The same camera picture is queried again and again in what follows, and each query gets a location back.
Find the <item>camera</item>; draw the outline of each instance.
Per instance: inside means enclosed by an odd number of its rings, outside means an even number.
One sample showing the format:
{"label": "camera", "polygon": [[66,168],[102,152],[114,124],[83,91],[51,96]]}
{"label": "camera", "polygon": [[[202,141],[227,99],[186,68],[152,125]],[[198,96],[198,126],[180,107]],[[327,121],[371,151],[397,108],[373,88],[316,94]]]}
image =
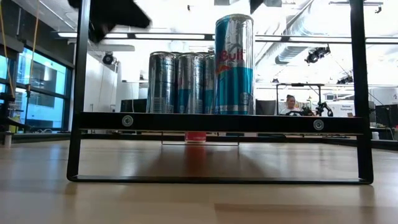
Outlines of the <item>camera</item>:
{"label": "camera", "polygon": [[115,62],[115,58],[113,57],[113,52],[105,52],[105,56],[102,58],[102,62],[105,65],[112,65]]}
{"label": "camera", "polygon": [[304,61],[308,64],[315,63],[330,53],[329,45],[327,47],[317,47],[314,50],[308,51],[308,56]]}

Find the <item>glass window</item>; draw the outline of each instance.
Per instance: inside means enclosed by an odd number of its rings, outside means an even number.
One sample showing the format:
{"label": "glass window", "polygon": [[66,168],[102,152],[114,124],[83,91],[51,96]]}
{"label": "glass window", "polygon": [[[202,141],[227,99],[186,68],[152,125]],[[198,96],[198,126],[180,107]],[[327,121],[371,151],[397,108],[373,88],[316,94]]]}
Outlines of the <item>glass window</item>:
{"label": "glass window", "polygon": [[0,78],[7,78],[7,62],[8,59],[0,55]]}
{"label": "glass window", "polygon": [[54,93],[65,94],[65,81],[67,68],[53,62],[40,54],[34,54],[33,74],[30,75],[32,51],[25,49],[19,54],[17,82],[30,84],[32,87],[41,88]]}
{"label": "glass window", "polygon": [[[22,97],[22,107],[26,97]],[[31,92],[27,109],[26,124],[35,128],[61,128],[63,99]]]}
{"label": "glass window", "polygon": [[6,92],[5,84],[0,84],[0,93],[5,93],[5,92]]}
{"label": "glass window", "polygon": [[19,110],[19,117],[22,124],[25,124],[25,117],[26,117],[26,90],[21,88],[16,88],[15,91],[15,104],[16,110]]}

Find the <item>energy drink can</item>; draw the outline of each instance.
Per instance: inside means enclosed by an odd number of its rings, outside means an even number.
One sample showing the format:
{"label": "energy drink can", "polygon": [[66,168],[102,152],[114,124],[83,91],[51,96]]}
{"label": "energy drink can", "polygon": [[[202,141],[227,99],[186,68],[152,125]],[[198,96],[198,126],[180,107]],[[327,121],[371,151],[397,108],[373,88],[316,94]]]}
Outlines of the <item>energy drink can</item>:
{"label": "energy drink can", "polygon": [[213,114],[215,108],[215,55],[205,57],[205,114]]}
{"label": "energy drink can", "polygon": [[184,53],[177,58],[177,113],[203,113],[203,72],[205,59],[196,53]]}
{"label": "energy drink can", "polygon": [[254,114],[253,19],[222,17],[215,39],[216,114]]}
{"label": "energy drink can", "polygon": [[176,56],[153,52],[149,57],[147,113],[173,113]]}

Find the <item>person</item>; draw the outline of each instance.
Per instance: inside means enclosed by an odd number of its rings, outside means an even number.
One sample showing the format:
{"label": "person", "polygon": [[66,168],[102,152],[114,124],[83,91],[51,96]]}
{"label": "person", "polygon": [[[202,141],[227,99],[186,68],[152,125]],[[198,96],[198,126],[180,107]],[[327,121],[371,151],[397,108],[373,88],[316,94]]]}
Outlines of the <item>person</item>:
{"label": "person", "polygon": [[296,104],[296,99],[292,95],[287,95],[286,96],[286,108],[283,109],[279,114],[281,115],[286,115],[287,113],[291,111],[300,111],[298,108],[295,108],[294,105]]}

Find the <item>wooden floor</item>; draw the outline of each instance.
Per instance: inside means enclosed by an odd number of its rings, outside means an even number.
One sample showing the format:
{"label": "wooden floor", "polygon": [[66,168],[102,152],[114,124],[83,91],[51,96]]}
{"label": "wooden floor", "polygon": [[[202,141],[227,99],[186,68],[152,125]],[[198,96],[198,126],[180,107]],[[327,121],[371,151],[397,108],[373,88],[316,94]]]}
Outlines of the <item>wooden floor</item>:
{"label": "wooden floor", "polygon": [[[68,142],[0,149],[0,223],[398,223],[398,153],[374,150],[372,186],[77,184]],[[356,149],[322,144],[82,142],[87,175],[357,177]]]}

